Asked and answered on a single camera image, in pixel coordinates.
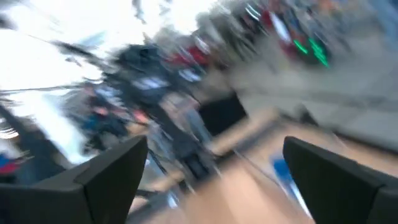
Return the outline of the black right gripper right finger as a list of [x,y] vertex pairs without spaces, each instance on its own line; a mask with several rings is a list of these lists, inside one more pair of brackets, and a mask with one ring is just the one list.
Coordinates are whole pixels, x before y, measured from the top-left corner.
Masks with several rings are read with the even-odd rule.
[[283,156],[316,224],[398,224],[398,178],[293,136]]

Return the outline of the black computer tower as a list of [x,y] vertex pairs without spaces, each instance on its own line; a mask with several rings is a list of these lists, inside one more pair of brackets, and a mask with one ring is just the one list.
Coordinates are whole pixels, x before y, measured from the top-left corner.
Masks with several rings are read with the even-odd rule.
[[323,65],[328,68],[330,50],[319,38],[305,37],[302,40],[293,40],[297,57],[308,65]]

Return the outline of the clear plastic bin with label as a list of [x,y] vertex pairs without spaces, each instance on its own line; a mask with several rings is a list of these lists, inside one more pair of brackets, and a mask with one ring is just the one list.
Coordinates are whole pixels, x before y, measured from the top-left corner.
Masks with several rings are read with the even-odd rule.
[[278,184],[283,191],[295,202],[297,202],[302,210],[311,218],[312,215],[306,206],[306,203],[294,182],[287,163],[282,155],[271,158],[272,168],[275,172]]

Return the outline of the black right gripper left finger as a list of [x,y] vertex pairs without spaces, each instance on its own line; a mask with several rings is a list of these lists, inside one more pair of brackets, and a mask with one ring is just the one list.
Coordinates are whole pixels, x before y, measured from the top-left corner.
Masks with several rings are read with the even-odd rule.
[[0,184],[0,224],[125,224],[147,152],[138,136],[32,185]]

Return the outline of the black cabinet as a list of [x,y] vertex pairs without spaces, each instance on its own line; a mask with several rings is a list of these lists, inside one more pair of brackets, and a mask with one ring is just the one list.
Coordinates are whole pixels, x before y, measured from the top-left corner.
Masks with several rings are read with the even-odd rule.
[[198,110],[205,127],[215,137],[248,117],[236,92],[202,104]]

